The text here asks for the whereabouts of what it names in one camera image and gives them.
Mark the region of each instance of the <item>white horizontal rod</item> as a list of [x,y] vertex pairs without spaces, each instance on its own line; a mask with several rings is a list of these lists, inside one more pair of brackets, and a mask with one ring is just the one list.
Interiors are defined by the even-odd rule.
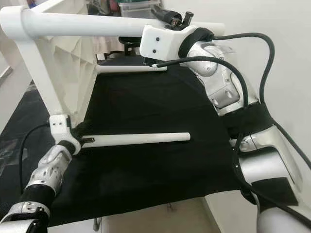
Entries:
[[83,138],[94,138],[94,142],[85,143],[82,147],[108,147],[144,143],[189,141],[189,133],[143,133],[119,135],[89,135]]
[[[45,35],[65,36],[142,36],[146,24],[164,27],[157,19],[39,13],[30,9],[21,12],[25,32],[32,38]],[[215,35],[223,35],[224,24],[198,22]]]
[[165,71],[166,67],[153,68],[149,66],[96,66],[98,73],[119,73],[119,72],[149,72],[149,71]]

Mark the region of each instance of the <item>white pipe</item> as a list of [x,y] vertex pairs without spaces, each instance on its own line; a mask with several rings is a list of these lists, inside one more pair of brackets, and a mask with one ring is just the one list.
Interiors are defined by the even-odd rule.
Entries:
[[126,73],[126,72],[149,72],[165,71],[166,67],[154,68],[149,66],[100,66],[96,65],[97,73]]
[[[15,31],[20,30],[32,38],[46,35],[142,36],[147,24],[161,28],[165,26],[164,22],[157,19],[40,13],[21,6],[3,7],[0,18],[6,34],[11,32],[9,34],[16,35]],[[222,35],[225,30],[221,23],[199,24],[215,35]]]
[[83,138],[94,138],[94,142],[85,143],[82,147],[108,147],[158,142],[189,141],[189,133],[143,133],[119,135],[89,135]]

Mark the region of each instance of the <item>table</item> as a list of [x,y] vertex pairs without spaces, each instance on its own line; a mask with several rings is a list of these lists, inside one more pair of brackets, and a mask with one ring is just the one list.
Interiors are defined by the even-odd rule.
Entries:
[[[123,57],[104,65],[135,65],[141,59]],[[12,161],[22,136],[48,116],[38,91],[27,91],[0,136],[0,145],[16,141]],[[239,188],[226,129],[186,67],[98,75],[85,122],[89,135],[190,132],[191,140],[82,149],[64,175],[51,226]],[[24,183],[52,145],[48,128],[29,137]],[[18,166],[12,164],[0,176],[0,217],[19,198]]]

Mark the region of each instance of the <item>silver robot arm segment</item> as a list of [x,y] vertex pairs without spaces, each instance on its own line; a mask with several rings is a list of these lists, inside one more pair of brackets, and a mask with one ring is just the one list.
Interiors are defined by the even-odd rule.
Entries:
[[63,175],[72,160],[72,154],[77,152],[74,146],[76,139],[70,134],[67,121],[61,121],[67,117],[66,115],[50,117],[51,133],[58,144],[51,147],[40,159],[20,202],[14,204],[1,220],[1,233],[47,232],[51,205],[60,191]]
[[[232,48],[227,46],[198,41],[191,47],[187,55],[187,57],[195,56],[216,57],[228,61],[236,67],[236,54]],[[219,116],[230,115],[243,108],[241,85],[229,69],[207,61],[187,62],[187,66],[205,87],[206,94]],[[258,105],[259,99],[256,93],[249,82],[247,80],[245,82],[248,89],[249,105]],[[235,142],[234,138],[230,140],[232,146],[235,145]],[[298,212],[307,213],[306,216],[311,217],[310,209],[306,207],[300,197],[301,173],[276,126],[272,125],[262,128],[259,132],[245,135],[240,145],[240,151],[241,170],[249,184],[260,184],[266,189],[271,184],[275,185],[281,193],[288,195],[288,198],[281,200],[283,203]],[[260,206],[259,201],[257,201],[257,205],[259,206],[259,233],[311,232],[292,215],[272,206]]]

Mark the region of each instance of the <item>robotic arm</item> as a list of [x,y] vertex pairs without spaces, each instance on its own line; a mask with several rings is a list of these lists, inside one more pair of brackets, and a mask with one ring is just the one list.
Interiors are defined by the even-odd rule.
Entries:
[[[260,33],[213,36],[206,29],[176,26],[167,17],[166,22],[172,24],[165,29],[145,26],[140,54],[153,67],[185,64],[205,87],[231,137],[236,156],[233,169],[241,183],[241,193],[258,206],[258,232],[311,232],[310,209],[300,197],[302,176],[280,133],[292,145],[295,143],[273,120],[264,103],[264,84],[274,57],[271,39]],[[236,64],[234,50],[212,42],[251,36],[264,39],[270,49],[260,83],[260,99],[238,70],[229,67]],[[172,61],[156,64],[156,60]],[[300,155],[309,165],[306,156],[302,152]]]
[[[234,67],[234,50],[214,44],[212,40],[220,38],[206,28],[190,25],[193,16],[190,12],[184,20],[177,12],[157,7],[153,13],[162,23],[144,27],[140,53],[153,67],[183,63],[205,87],[231,137],[236,156],[233,168],[243,187],[241,193],[258,206],[258,232],[310,233],[311,212],[299,195],[302,188],[299,169],[264,101],[258,99]],[[72,155],[83,144],[71,134],[69,122],[65,115],[50,117],[56,145],[39,161],[19,203],[0,222],[1,233],[47,232],[51,204],[59,192],[63,174]]]

